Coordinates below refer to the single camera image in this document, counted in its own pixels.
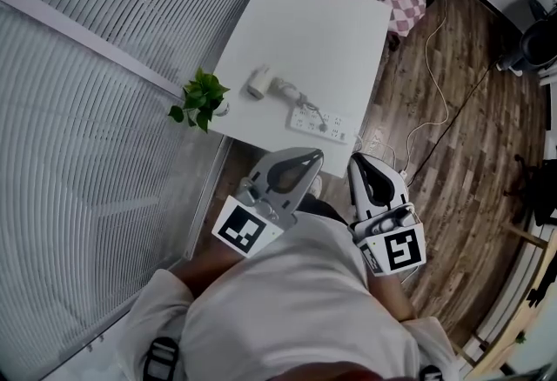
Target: window blinds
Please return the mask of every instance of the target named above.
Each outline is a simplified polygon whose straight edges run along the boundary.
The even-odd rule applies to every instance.
[[[221,136],[2,1],[0,371],[37,379],[184,253]],[[179,88],[213,70],[249,0],[42,1]]]
[[[0,367],[26,379],[180,257],[220,136],[5,6],[0,38]]]

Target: wooden floor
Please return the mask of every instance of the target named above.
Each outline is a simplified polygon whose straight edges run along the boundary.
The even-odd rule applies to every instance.
[[[443,17],[437,0],[403,39],[398,51],[385,48],[366,120],[364,152],[396,169],[406,164],[406,136],[425,121],[441,121],[444,107],[424,59],[427,36]],[[468,91],[501,51],[502,32],[495,15],[477,0],[448,0],[446,25],[431,41],[433,74],[453,119]],[[513,156],[540,164],[545,135],[545,92],[535,77],[517,78],[490,71],[410,186],[410,200],[425,225],[427,265],[405,285],[420,315],[439,318],[450,337],[464,344],[487,314],[504,284],[519,242],[501,233],[517,204],[503,197],[520,173]],[[446,126],[427,126],[412,139],[410,182]],[[206,219],[202,248],[220,207],[239,179],[257,161],[259,151],[235,142]],[[324,176],[322,197],[347,220],[347,179]]]

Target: plant pot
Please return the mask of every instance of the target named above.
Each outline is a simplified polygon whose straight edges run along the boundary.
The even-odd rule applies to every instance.
[[[230,111],[230,105],[228,104],[228,101],[226,101],[225,99],[222,101],[221,104],[218,105],[217,109],[215,109],[212,114],[215,117],[223,117],[224,115],[226,115],[228,112]]]

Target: chair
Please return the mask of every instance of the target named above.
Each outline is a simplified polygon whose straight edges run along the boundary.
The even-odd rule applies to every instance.
[[[513,224],[519,224],[529,211],[533,211],[538,226],[557,225],[557,219],[551,217],[557,209],[557,160],[544,160],[539,168],[526,166],[524,158],[518,154],[514,159],[520,162],[526,185],[518,190],[503,192],[505,197],[517,196],[522,202],[522,208],[513,217]]]
[[[528,3],[536,22],[511,52],[499,60],[499,71],[511,70],[520,76],[523,70],[548,67],[557,59],[557,7],[547,12],[537,0]]]

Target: table leg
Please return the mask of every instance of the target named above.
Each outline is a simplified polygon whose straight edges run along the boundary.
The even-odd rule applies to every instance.
[[[454,351],[462,356],[467,363],[469,363],[472,367],[476,366],[476,362],[472,358],[470,358],[470,356],[464,351],[462,347],[460,347],[458,344],[455,344],[453,341],[451,341],[451,346],[453,347]]]
[[[539,237],[533,236],[532,234],[519,230],[516,226],[512,226],[511,224],[506,224],[503,228],[508,232],[512,232],[514,235],[524,238],[530,244],[545,250],[547,248],[547,242],[545,240],[540,239]]]
[[[478,336],[478,333],[476,333],[475,331],[472,332],[472,336],[480,343],[480,346],[482,347],[482,350],[486,351],[487,347],[489,347],[489,344],[487,343],[487,341],[480,338]]]

